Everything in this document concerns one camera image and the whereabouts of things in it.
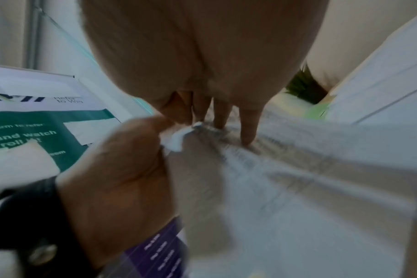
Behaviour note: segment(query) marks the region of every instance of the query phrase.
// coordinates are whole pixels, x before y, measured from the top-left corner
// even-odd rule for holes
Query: black sleeve
[[[25,278],[94,278],[65,214],[55,177],[4,191],[0,250],[16,250]]]

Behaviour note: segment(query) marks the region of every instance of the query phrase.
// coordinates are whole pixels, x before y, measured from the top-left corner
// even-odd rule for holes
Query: green plant
[[[307,64],[296,73],[285,89],[287,90],[286,93],[312,104],[319,103],[328,94],[328,92],[315,81]]]

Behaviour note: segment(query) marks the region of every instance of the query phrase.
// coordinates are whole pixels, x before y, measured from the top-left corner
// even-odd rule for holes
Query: logo
[[[30,97],[30,96],[9,96],[0,93],[0,101],[15,101],[15,102],[42,102],[43,97]]]

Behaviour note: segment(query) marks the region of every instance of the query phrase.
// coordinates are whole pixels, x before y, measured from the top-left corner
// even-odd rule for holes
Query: white paper slip
[[[102,139],[111,130],[115,129],[120,122],[116,118],[105,120],[86,120],[63,123],[66,128],[82,145],[88,145]]]
[[[417,128],[367,128],[265,111],[195,127],[167,163],[191,278],[398,277],[417,208]]]
[[[80,97],[66,83],[50,80],[0,76],[0,87],[10,96]]]
[[[36,140],[0,150],[0,191],[53,177],[60,173],[51,156]]]

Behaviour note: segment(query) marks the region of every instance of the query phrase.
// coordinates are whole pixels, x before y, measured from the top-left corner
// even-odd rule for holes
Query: hand
[[[71,226],[93,266],[103,266],[174,217],[159,139],[172,125],[162,116],[125,122],[57,177]]]
[[[265,104],[300,69],[329,0],[81,0],[98,63],[124,92],[178,123],[239,107],[253,141]],[[192,95],[191,105],[180,96]]]

